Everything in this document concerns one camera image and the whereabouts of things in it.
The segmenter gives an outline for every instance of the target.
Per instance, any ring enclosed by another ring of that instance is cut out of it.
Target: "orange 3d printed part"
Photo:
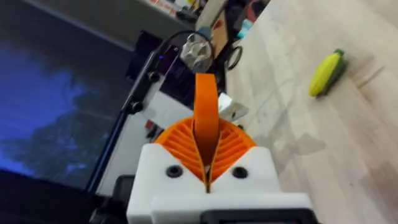
[[[215,76],[205,73],[196,74],[193,117],[171,125],[155,143],[163,145],[208,190],[214,180],[255,146],[242,129],[219,119]]]

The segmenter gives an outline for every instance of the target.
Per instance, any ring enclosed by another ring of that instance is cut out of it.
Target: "desk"
[[[273,0],[239,43],[227,93],[269,148],[284,191],[306,192],[323,223],[398,222],[397,1]],[[349,60],[330,94],[307,95],[336,48]]]

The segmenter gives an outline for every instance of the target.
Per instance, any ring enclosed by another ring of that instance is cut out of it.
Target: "wooden surface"
[[[215,57],[217,58],[220,52],[228,43],[228,33],[226,31],[225,12],[222,11],[218,16],[216,22],[211,28],[211,42],[214,47]]]
[[[398,222],[397,1],[272,0],[240,42],[227,92],[239,122],[269,148],[284,191],[309,194],[323,223]],[[307,95],[336,48],[348,71]]]
[[[220,12],[223,10],[226,2],[227,0],[208,1],[195,24],[195,30],[198,30],[201,27],[212,27]]]

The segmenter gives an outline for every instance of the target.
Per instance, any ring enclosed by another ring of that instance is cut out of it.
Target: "black bolt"
[[[166,170],[166,175],[170,178],[177,178],[182,175],[182,168],[178,165],[169,166]]]
[[[246,177],[248,177],[249,173],[248,170],[243,167],[235,167],[232,170],[232,175],[234,175],[234,177],[238,179],[245,179]]]
[[[160,74],[159,74],[159,72],[149,72],[148,78],[149,78],[150,82],[155,83],[160,80]]]
[[[141,102],[133,102],[131,103],[131,113],[135,114],[144,109],[144,105]]]

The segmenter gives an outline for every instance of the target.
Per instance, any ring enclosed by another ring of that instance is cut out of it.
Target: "black cable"
[[[238,50],[238,54],[237,54],[237,56],[236,56],[236,58],[235,58],[234,63],[233,63],[232,65],[229,65],[230,60],[231,60],[233,54],[234,54],[235,51],[237,51],[237,50]],[[232,70],[232,69],[238,64],[238,62],[239,62],[240,59],[241,59],[242,52],[243,52],[243,48],[242,48],[241,46],[237,46],[237,47],[235,47],[235,48],[232,50],[232,52],[230,53],[230,55],[229,55],[229,57],[228,57],[228,60],[226,61],[226,65],[227,65],[228,71],[229,71],[229,70]]]

